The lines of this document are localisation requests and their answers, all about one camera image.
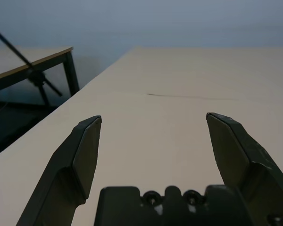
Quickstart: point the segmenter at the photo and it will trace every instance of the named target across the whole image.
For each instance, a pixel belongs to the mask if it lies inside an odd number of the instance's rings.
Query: tripod leg
[[[44,78],[44,80],[45,80],[45,83],[47,83],[47,85],[49,85],[49,87],[52,88],[52,90],[55,91],[56,94],[58,94],[59,97],[62,96],[62,93],[58,91],[58,89],[50,81],[48,81],[46,78]]]
[[[47,99],[47,96],[46,96],[46,93],[44,91],[43,86],[38,86],[38,88],[39,88],[39,91],[41,93],[41,96],[42,96],[42,99],[44,101],[45,106],[49,106],[49,101]]]

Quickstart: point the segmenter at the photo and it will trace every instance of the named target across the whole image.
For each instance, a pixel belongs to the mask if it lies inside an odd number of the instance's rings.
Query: black metal rod
[[[30,68],[33,68],[33,65],[0,33],[0,40],[10,48],[24,63],[26,63]]]
[[[48,101],[48,98],[46,96],[46,93],[44,91],[43,86],[38,86],[38,88],[39,88],[39,91],[41,93],[41,96],[42,96],[42,99],[44,101],[45,106],[49,106],[49,101]]]
[[[57,93],[57,95],[59,97],[63,96],[62,93],[60,91],[58,91],[58,89],[50,82],[48,81],[46,78],[44,78],[45,82],[47,83],[47,85],[52,88],[53,91],[55,91]]]

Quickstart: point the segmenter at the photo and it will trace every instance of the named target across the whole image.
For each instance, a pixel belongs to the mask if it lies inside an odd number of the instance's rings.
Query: dark line
[[[152,93],[146,93],[146,95],[158,96],[158,97],[181,97],[181,98],[200,99],[200,100],[239,100],[239,99],[236,99],[236,98],[213,98],[213,97],[199,97],[199,96],[179,96],[179,95],[163,95],[163,94],[152,94]]]

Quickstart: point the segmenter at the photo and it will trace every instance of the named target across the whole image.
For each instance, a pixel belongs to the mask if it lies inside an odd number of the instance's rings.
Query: table leg
[[[64,70],[67,78],[67,83],[70,90],[70,95],[76,94],[80,88],[75,73],[75,65],[72,59],[71,52],[66,53],[66,61],[63,62]]]

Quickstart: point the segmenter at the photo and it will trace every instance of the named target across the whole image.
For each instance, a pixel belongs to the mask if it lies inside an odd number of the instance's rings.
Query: white table
[[[0,226],[17,223],[52,153],[98,114],[95,178],[73,226],[93,225],[105,186],[163,194],[221,184],[206,112],[242,123],[283,172],[283,49],[129,52],[0,154]]]

